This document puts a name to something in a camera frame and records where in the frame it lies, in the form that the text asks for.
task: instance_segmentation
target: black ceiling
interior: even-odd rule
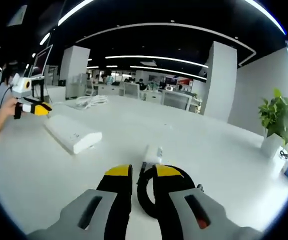
[[[90,66],[118,65],[121,69],[139,65],[142,59],[105,59],[105,56],[148,55],[183,59],[204,64],[213,41],[237,49],[238,62],[252,52],[224,37],[201,30],[178,26],[137,26],[116,29],[76,41],[117,26],[143,23],[170,23],[198,26],[238,40],[257,54],[245,64],[285,46],[280,30],[260,11],[243,0],[94,0],[62,25],[57,21],[81,0],[14,1],[7,17],[18,6],[28,3],[24,24],[0,31],[0,63],[17,59],[31,63],[32,53],[42,50],[40,40],[50,31],[49,44],[54,44],[49,63],[60,65],[65,48],[78,45],[91,49]],[[275,9],[270,1],[265,6]],[[186,63],[156,60],[158,67],[197,75],[199,67]]]

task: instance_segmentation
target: office chair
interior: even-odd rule
[[[165,106],[170,106],[188,111],[191,101],[192,96],[179,92],[167,90],[163,91],[162,104]]]
[[[124,96],[133,99],[140,99],[139,85],[135,83],[124,82]]]

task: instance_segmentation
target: black cable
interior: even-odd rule
[[[176,167],[176,166],[170,166],[166,165],[168,167],[174,168],[177,171],[180,172],[180,174],[184,177],[187,184],[194,189],[195,184],[191,177],[182,169]],[[144,173],[141,173],[139,175],[139,179],[137,182],[137,199],[139,204],[142,206],[143,210],[150,215],[152,218],[157,218],[157,210],[156,205],[150,200],[148,194],[147,194],[147,184],[151,178],[153,178],[156,175],[156,169],[150,168]]]
[[[4,95],[3,95],[3,98],[2,98],[2,101],[0,102],[0,109],[2,108],[2,105],[3,105],[3,100],[4,100],[4,97],[6,95],[6,93],[8,92],[9,89],[11,89],[12,86],[8,87],[7,90],[5,91]]]

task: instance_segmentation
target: cable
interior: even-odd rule
[[[190,178],[190,176],[182,169],[176,167],[176,166],[170,166],[166,165],[168,167],[174,168],[177,171],[180,172],[180,174],[184,177],[184,181],[187,183],[187,185],[194,189],[195,184],[193,180]],[[137,182],[137,199],[142,206],[143,210],[150,215],[152,218],[157,218],[157,209],[156,205],[150,200],[148,194],[147,194],[147,184],[151,178],[156,176],[156,168],[150,168],[144,173],[139,175],[139,179]]]
[[[4,97],[6,95],[6,93],[8,92],[9,89],[11,89],[13,86],[10,86],[7,88],[7,90],[5,91],[4,95],[3,95],[3,98],[2,98],[2,101],[0,102],[0,109],[2,108],[2,105],[3,105],[3,100],[4,100]]]
[[[87,109],[90,106],[95,106],[99,104],[106,104],[108,102],[107,96],[97,95],[97,96],[81,96],[76,100],[76,107],[79,109]]]

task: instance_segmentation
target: white device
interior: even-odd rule
[[[143,162],[149,164],[161,164],[163,159],[163,148],[156,145],[147,145]]]
[[[102,139],[102,133],[63,115],[55,115],[45,121],[50,134],[66,150],[78,154]]]

